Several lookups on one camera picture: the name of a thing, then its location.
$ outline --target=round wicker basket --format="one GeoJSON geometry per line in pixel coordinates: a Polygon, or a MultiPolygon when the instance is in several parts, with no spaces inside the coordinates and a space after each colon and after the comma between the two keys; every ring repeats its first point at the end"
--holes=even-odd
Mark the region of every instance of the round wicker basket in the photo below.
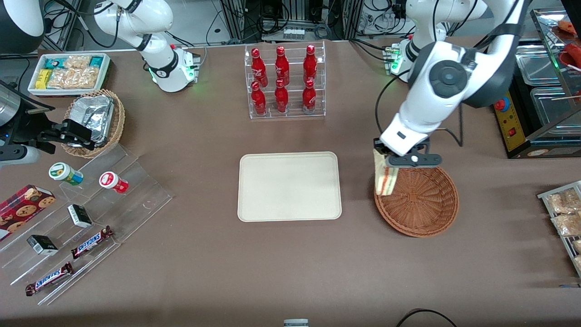
{"type": "MultiPolygon", "coordinates": [[[[92,159],[103,152],[105,149],[117,144],[119,139],[121,139],[121,134],[123,133],[123,124],[125,124],[125,108],[123,108],[123,104],[119,100],[119,97],[109,90],[93,91],[87,94],[83,94],[81,97],[96,97],[99,95],[107,95],[108,97],[113,98],[115,101],[115,106],[113,107],[113,117],[111,118],[111,127],[109,128],[109,141],[107,141],[107,144],[105,144],[104,147],[95,148],[93,151],[87,150],[85,148],[74,148],[69,147],[66,144],[61,144],[68,154],[74,155],[76,157],[92,159]]],[[[64,118],[69,117],[72,108],[73,104],[69,106],[69,110],[67,110],[65,113],[64,118]]]]}
{"type": "Polygon", "coordinates": [[[392,195],[375,195],[375,204],[393,228],[413,237],[443,233],[459,207],[456,186],[442,168],[400,169],[392,195]]]}

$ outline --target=table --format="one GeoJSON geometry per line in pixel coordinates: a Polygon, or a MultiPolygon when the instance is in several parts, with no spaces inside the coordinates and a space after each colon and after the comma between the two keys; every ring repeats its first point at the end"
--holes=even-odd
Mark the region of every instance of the table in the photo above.
{"type": "MultiPolygon", "coordinates": [[[[308,318],[313,327],[383,327],[418,307],[458,326],[578,324],[581,293],[557,287],[575,282],[575,271],[535,195],[579,180],[579,160],[507,160],[492,110],[467,108],[464,148],[446,133],[432,137],[460,194],[458,218],[440,236],[404,236],[372,197],[373,108],[389,77],[348,42],[326,46],[327,117],[286,122],[250,121],[243,46],[210,48],[199,83],[175,94],[152,83],[139,53],[109,52],[109,88],[127,112],[121,143],[175,198],[48,307],[0,283],[0,325],[254,327],[308,318]],[[240,158],[298,151],[338,156],[342,216],[241,222],[240,158]]],[[[406,89],[394,83],[385,93],[384,126],[406,89]]],[[[45,101],[58,107],[56,120],[71,99],[45,101]]],[[[456,114],[444,125],[457,130],[456,114]]],[[[0,198],[28,183],[54,189],[46,172],[56,161],[85,162],[58,147],[34,165],[4,167],[0,198]]],[[[407,326],[447,326],[418,316],[407,326]]]]}

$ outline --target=clear acrylic shelf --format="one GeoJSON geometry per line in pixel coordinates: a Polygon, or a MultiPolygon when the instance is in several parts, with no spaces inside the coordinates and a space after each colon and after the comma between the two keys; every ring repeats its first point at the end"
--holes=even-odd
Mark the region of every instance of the clear acrylic shelf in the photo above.
{"type": "Polygon", "coordinates": [[[245,72],[246,72],[246,91],[248,93],[248,108],[251,119],[266,119],[266,118],[308,118],[313,116],[325,116],[327,113],[327,99],[325,97],[325,90],[327,87],[327,80],[325,75],[325,43],[324,42],[289,42],[284,43],[285,54],[289,60],[290,66],[290,84],[286,86],[289,93],[289,110],[287,113],[279,113],[277,110],[277,103],[274,97],[276,90],[277,75],[275,72],[274,63],[277,60],[277,50],[274,44],[261,43],[254,45],[247,45],[245,51],[245,72]],[[315,56],[317,57],[317,77],[315,78],[314,89],[317,92],[315,111],[312,115],[306,115],[303,112],[303,61],[306,56],[307,46],[313,44],[315,46],[315,56]],[[266,116],[259,116],[256,114],[252,105],[252,88],[250,85],[254,80],[252,75],[252,56],[250,50],[258,48],[260,56],[266,65],[266,75],[268,77],[268,86],[262,89],[266,97],[266,116]]]}
{"type": "Polygon", "coordinates": [[[73,275],[63,277],[31,297],[39,305],[56,300],[172,199],[121,145],[99,154],[79,171],[84,175],[80,185],[62,183],[53,192],[57,202],[45,210],[48,214],[41,216],[42,212],[0,244],[2,274],[11,285],[22,289],[22,296],[28,284],[71,262],[73,275]],[[129,182],[130,188],[125,194],[99,185],[98,178],[105,171],[113,171],[129,182]],[[67,210],[73,203],[85,207],[93,221],[90,228],[73,224],[67,210]],[[107,225],[114,235],[73,261],[70,251],[107,225]],[[36,254],[26,242],[32,234],[48,236],[59,251],[53,256],[36,254]]]}

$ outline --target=small bottle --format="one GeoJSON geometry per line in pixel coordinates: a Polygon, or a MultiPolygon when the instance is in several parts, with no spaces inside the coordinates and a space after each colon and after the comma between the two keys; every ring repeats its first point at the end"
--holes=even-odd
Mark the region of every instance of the small bottle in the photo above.
{"type": "Polygon", "coordinates": [[[307,115],[312,115],[315,112],[315,98],[317,92],[313,88],[313,79],[307,80],[307,87],[303,91],[303,112],[307,115]]]}
{"type": "Polygon", "coordinates": [[[260,51],[254,48],[250,53],[252,54],[252,75],[260,83],[260,87],[267,87],[268,77],[266,77],[266,65],[260,57],[260,51]]]}
{"type": "Polygon", "coordinates": [[[317,78],[317,58],[315,57],[315,46],[312,44],[307,46],[307,56],[304,58],[303,69],[305,84],[309,79],[314,81],[317,78]]]}
{"type": "Polygon", "coordinates": [[[264,93],[260,90],[260,84],[257,81],[253,81],[251,84],[252,93],[250,97],[252,98],[252,105],[256,114],[259,116],[266,115],[266,98],[264,93]]]}
{"type": "Polygon", "coordinates": [[[277,47],[277,61],[274,63],[277,70],[277,79],[282,79],[284,86],[291,82],[289,60],[285,55],[285,47],[277,47]]]}
{"type": "Polygon", "coordinates": [[[274,97],[277,99],[277,110],[280,113],[289,111],[289,93],[285,88],[283,79],[277,80],[277,89],[274,91],[274,97]]]}

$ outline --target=cookie box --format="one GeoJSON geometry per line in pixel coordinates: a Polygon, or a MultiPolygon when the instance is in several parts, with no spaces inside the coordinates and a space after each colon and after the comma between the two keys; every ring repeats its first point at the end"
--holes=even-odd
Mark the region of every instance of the cookie box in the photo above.
{"type": "Polygon", "coordinates": [[[27,185],[0,203],[0,241],[55,201],[55,196],[50,191],[27,185]]]}

